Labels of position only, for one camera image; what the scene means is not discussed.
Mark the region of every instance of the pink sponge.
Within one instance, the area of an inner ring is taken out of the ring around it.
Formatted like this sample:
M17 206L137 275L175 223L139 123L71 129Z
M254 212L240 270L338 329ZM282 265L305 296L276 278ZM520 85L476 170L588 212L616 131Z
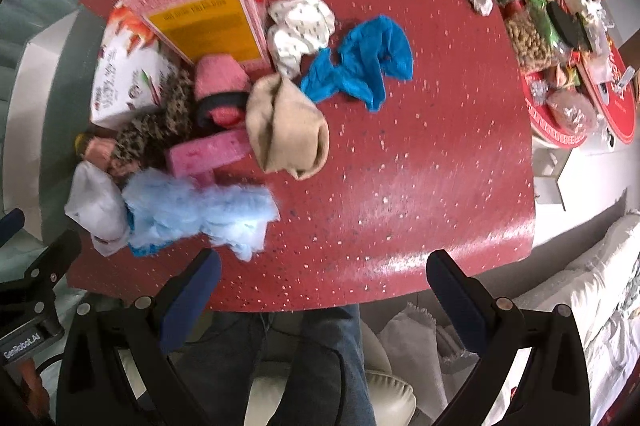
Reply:
M221 92L250 92L251 82L230 54L204 56L196 66L195 97L200 101ZM244 111L236 106L221 106L209 112L211 119L229 128L244 120Z
M199 177L215 168L240 160L251 151L244 128L220 132L178 144L166 152L166 162L174 177Z

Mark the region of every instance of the beige knit hat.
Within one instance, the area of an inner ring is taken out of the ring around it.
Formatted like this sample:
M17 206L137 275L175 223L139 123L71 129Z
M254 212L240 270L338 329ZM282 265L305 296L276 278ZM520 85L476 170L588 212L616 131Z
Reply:
M329 154L329 126L322 112L279 74L255 83L246 104L246 129L266 173L284 169L297 180L308 179Z

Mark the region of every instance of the jeans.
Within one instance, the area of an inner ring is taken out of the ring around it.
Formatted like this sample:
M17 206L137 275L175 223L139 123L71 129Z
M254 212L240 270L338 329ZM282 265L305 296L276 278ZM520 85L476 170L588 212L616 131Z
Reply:
M213 425L242 426L266 314L217 313L176 370ZM278 409L268 426L375 426L364 374L360 308L305 311Z

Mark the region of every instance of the light blue fluffy fabric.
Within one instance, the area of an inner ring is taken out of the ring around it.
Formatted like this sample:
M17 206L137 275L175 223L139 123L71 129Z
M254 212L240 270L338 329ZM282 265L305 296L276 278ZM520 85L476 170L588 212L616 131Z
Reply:
M133 247L159 246L203 232L214 246L228 244L248 262L264 247L267 223L280 219L264 186L210 186L199 190L149 168L133 175L122 192L133 214Z

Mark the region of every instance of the red table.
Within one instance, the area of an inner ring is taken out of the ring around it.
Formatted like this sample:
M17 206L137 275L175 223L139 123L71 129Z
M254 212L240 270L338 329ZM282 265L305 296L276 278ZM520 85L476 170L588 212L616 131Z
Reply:
M106 16L116 0L81 0ZM222 249L220 310L274 311L365 302L425 289L444 247L468 273L526 257L534 203L529 116L498 10L468 0L325 0L343 28L386 14L406 31L414 80L387 80L377 114L335 96L319 107L331 132L324 169L306 181L264 175L252 157L216 172L274 193L282 219L249 263ZM71 285L132 300L154 295L206 239L151 258L109 258L87 243Z

